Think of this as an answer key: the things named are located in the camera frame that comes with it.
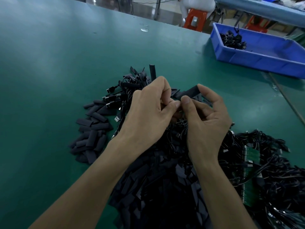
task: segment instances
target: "black wire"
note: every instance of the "black wire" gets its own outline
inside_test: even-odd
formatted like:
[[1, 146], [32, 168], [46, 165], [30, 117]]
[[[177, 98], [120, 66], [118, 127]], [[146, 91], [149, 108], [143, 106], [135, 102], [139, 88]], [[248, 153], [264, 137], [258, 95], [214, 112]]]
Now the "black wire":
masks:
[[[170, 1], [176, 1], [176, 0], [168, 0], [168, 1], [161, 1], [160, 3], [165, 3], [165, 2], [170, 2]], [[133, 3], [138, 3], [138, 4], [158, 4], [158, 2], [153, 2], [153, 3], [149, 3], [149, 2], [134, 2], [132, 0]]]

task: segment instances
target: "fingernail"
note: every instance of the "fingernail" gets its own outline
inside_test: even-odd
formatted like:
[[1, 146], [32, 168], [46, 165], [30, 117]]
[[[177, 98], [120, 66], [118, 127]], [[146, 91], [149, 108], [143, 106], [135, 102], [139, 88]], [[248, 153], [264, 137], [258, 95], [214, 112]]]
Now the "fingernail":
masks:
[[182, 96], [181, 97], [181, 103], [182, 104], [188, 104], [190, 102], [190, 98], [188, 96]]
[[176, 100], [176, 101], [175, 101], [175, 105], [176, 105], [177, 108], [180, 107], [180, 104], [181, 104], [181, 102], [180, 102], [179, 100]]

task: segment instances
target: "forearm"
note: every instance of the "forearm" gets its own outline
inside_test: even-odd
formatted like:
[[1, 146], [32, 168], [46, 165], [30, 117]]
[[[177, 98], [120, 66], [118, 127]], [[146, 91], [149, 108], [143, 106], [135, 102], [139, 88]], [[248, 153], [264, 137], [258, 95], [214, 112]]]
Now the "forearm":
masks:
[[217, 161], [195, 168], [214, 229], [257, 229]]
[[29, 228], [95, 228], [112, 189], [136, 159], [133, 152], [120, 138], [111, 140], [101, 156]]

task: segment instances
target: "stool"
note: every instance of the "stool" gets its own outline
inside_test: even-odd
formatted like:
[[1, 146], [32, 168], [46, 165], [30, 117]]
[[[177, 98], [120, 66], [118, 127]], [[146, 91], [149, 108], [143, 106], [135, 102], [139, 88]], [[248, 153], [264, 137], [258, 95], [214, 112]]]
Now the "stool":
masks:
[[247, 23], [245, 29], [248, 30], [253, 30], [253, 31], [257, 31], [257, 32], [261, 32], [261, 33], [267, 33], [268, 29], [266, 29], [265, 27], [268, 25], [268, 23], [270, 21], [267, 21], [265, 23], [265, 25], [261, 26], [261, 23], [264, 21], [263, 18], [258, 17], [258, 16], [252, 16], [252, 18], [249, 20], [249, 22]]
[[[183, 28], [202, 32], [203, 26], [207, 20], [207, 14], [207, 12], [201, 10], [191, 9], [186, 17]], [[194, 17], [197, 17], [197, 26], [191, 25]]]

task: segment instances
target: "person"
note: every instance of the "person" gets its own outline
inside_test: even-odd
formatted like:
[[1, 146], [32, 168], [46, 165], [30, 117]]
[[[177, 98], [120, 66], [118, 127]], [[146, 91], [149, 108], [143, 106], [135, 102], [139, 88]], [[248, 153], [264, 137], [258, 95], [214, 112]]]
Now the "person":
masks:
[[214, 229], [257, 229], [238, 193], [217, 160], [220, 145], [231, 126], [223, 99], [198, 84], [207, 104], [183, 96], [170, 98], [164, 77], [133, 94], [130, 110], [117, 134], [86, 172], [29, 228], [95, 228], [112, 189], [128, 166], [160, 139], [177, 112], [188, 121], [187, 145]]

